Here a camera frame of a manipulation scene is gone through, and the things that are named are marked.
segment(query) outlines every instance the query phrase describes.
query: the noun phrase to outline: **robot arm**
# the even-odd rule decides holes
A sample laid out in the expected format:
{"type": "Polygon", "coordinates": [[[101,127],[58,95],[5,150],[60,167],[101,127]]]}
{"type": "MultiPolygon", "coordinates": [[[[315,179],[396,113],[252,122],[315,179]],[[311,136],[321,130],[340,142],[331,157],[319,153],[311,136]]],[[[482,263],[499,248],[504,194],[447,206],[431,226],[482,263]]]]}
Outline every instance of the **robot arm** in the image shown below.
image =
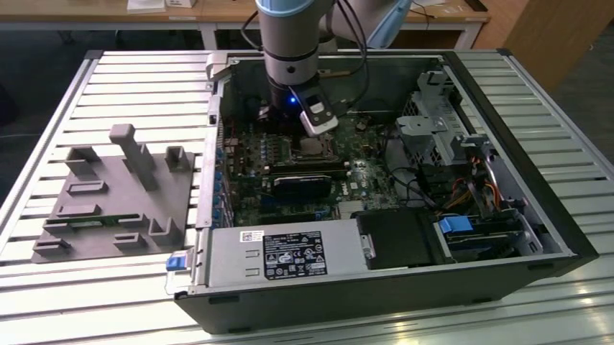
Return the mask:
{"type": "Polygon", "coordinates": [[[308,135],[316,136],[336,127],[339,109],[343,112],[319,87],[320,37],[340,36],[357,40],[361,46],[364,42],[353,34],[360,28],[368,47],[387,47],[411,0],[256,0],[256,5],[272,106],[284,111],[287,100],[295,99],[303,126],[308,135]]]}

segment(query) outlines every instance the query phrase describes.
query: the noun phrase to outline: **small circuit board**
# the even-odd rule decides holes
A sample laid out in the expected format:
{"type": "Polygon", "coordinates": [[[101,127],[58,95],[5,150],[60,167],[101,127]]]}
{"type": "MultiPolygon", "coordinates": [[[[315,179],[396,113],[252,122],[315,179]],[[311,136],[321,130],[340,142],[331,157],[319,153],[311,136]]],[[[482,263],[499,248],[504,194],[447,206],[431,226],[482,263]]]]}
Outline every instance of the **small circuit board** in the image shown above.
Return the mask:
{"type": "Polygon", "coordinates": [[[357,116],[339,122],[317,138],[267,134],[252,124],[227,128],[235,226],[345,219],[351,211],[397,207],[400,197],[381,160],[380,126],[357,116]],[[280,198],[281,183],[295,182],[292,178],[303,178],[299,188],[305,189],[280,198]],[[313,190],[323,187],[316,183],[325,189],[317,197],[313,190]]]}

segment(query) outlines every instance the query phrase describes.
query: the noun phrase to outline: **paper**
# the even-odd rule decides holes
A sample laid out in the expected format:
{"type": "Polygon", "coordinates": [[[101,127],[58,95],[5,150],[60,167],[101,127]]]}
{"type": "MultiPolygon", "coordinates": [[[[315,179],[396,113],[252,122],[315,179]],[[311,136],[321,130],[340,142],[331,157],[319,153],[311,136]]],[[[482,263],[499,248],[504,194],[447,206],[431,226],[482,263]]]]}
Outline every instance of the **paper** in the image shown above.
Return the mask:
{"type": "Polygon", "coordinates": [[[165,12],[164,0],[128,0],[128,13],[165,12]]]}
{"type": "Polygon", "coordinates": [[[427,7],[427,6],[444,4],[445,2],[447,0],[413,0],[413,2],[411,2],[409,9],[412,9],[413,11],[417,11],[419,9],[421,9],[421,7],[417,4],[420,4],[423,7],[427,7]]]}

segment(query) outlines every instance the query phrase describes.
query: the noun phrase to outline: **blue tab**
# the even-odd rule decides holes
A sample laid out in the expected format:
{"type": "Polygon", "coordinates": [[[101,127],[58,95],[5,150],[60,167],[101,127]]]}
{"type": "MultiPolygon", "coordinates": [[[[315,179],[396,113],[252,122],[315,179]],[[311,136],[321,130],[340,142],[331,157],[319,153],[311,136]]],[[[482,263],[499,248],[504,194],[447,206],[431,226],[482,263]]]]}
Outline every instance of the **blue tab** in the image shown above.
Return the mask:
{"type": "Polygon", "coordinates": [[[185,255],[181,257],[169,257],[165,260],[167,271],[183,271],[185,269],[185,255]]]}
{"type": "Polygon", "coordinates": [[[471,221],[467,216],[444,217],[439,221],[439,227],[444,234],[448,232],[472,231],[471,221]]]}

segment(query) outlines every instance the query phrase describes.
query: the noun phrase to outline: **slotted metal surface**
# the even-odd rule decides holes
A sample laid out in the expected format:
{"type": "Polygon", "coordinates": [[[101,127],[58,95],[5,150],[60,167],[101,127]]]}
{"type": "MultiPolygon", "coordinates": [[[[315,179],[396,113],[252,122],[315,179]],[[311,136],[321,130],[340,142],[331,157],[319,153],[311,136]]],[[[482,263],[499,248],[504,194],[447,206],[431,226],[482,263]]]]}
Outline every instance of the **slotted metal surface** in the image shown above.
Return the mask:
{"type": "MultiPolygon", "coordinates": [[[[29,264],[33,240],[68,169],[69,146],[118,155],[105,137],[113,123],[137,127],[149,151],[201,150],[207,101],[205,52],[108,52],[84,82],[0,237],[0,344],[583,344],[611,341],[614,324],[614,184],[611,166],[570,125],[514,61],[494,52],[459,54],[554,192],[602,257],[542,280],[502,301],[272,330],[211,336],[165,291],[167,255],[29,264]]],[[[480,130],[468,107],[466,113],[480,130]]],[[[193,185],[200,183],[196,158],[193,185]]],[[[197,189],[188,226],[196,221],[197,189]]],[[[191,228],[185,245],[195,242],[191,228]]],[[[173,285],[188,277],[177,276],[173,285]]],[[[288,306],[289,313],[299,313],[288,306]]]]}

